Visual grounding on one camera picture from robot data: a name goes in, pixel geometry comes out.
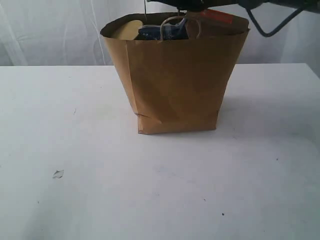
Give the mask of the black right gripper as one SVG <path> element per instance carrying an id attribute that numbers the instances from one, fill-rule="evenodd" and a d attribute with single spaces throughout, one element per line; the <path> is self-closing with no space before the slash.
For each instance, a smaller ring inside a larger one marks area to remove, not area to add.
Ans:
<path id="1" fill-rule="evenodd" d="M 182 11 L 201 12 L 205 9 L 238 4 L 238 0 L 148 0 L 172 6 Z"/>

